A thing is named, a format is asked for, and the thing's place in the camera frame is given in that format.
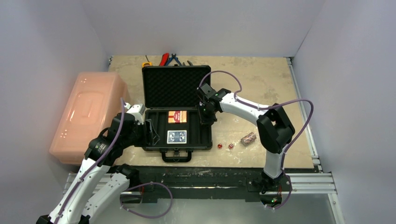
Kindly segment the black poker carrying case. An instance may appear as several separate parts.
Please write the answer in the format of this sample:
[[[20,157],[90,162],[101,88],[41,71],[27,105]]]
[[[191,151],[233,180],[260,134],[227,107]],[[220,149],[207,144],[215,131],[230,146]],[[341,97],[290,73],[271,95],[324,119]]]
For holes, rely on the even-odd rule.
[[[160,141],[145,146],[145,151],[158,151],[168,163],[189,162],[195,150],[213,146],[211,126],[200,124],[197,88],[201,81],[211,83],[206,74],[209,65],[148,66],[142,69],[145,119],[151,119]],[[187,123],[169,124],[168,111],[187,111]],[[186,144],[167,144],[167,131],[186,130]]]

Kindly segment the blue playing card deck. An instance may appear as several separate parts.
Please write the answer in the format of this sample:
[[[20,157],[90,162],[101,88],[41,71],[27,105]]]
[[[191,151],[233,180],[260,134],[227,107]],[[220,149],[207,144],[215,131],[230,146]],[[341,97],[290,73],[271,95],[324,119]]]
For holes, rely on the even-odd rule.
[[[167,144],[186,144],[186,130],[169,130],[167,131]]]

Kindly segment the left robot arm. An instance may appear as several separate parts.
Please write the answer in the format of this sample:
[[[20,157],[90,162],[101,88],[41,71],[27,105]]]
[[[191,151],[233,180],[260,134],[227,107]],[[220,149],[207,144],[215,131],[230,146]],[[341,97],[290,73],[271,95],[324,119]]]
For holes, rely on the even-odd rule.
[[[110,180],[94,192],[115,160],[129,146],[146,146],[158,140],[152,121],[143,121],[141,114],[121,112],[110,127],[91,140],[85,157],[62,200],[48,215],[40,216],[38,224],[93,224],[112,200],[126,190],[142,192],[146,184],[140,172],[130,165],[116,168]]]

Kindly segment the red Texas Hold'em card deck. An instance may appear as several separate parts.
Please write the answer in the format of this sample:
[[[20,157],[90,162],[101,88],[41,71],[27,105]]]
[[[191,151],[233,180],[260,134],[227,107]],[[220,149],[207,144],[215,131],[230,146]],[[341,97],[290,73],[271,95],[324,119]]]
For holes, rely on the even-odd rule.
[[[168,123],[187,123],[187,111],[168,111]]]

